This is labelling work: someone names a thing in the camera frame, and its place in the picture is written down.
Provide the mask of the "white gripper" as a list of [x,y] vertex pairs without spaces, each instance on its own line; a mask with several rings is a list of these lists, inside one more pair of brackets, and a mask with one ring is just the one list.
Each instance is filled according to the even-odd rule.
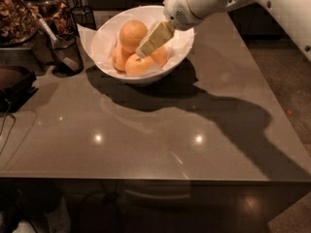
[[140,42],[136,53],[148,57],[174,37],[175,29],[187,31],[200,24],[206,17],[224,12],[228,0],[164,0],[167,20],[156,22]]

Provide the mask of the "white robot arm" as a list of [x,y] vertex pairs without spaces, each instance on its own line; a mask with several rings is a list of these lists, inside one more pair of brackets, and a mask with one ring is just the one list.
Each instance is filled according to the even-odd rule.
[[141,41],[136,53],[145,58],[174,37],[205,18],[252,3],[261,5],[311,60],[311,0],[164,0],[164,20],[157,22]]

